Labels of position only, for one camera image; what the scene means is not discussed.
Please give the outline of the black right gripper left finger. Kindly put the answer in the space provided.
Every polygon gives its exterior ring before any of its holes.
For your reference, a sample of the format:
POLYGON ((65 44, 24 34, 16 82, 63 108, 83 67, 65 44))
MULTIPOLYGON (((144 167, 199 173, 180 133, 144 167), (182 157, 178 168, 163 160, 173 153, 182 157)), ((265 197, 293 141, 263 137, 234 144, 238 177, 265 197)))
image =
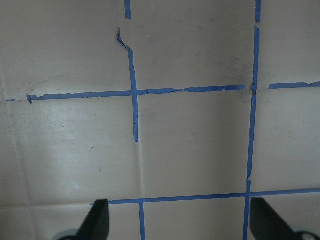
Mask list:
POLYGON ((95 200, 80 228, 58 233, 54 240, 107 240, 110 233, 109 201, 95 200))

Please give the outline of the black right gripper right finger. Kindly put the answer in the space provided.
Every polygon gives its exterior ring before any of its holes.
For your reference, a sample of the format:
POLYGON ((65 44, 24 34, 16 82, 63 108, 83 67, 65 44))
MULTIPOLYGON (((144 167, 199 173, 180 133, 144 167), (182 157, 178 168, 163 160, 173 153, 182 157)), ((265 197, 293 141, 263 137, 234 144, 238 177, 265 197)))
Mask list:
POLYGON ((256 240, 318 240, 319 235, 294 231, 262 197, 250 200, 250 231, 256 240))

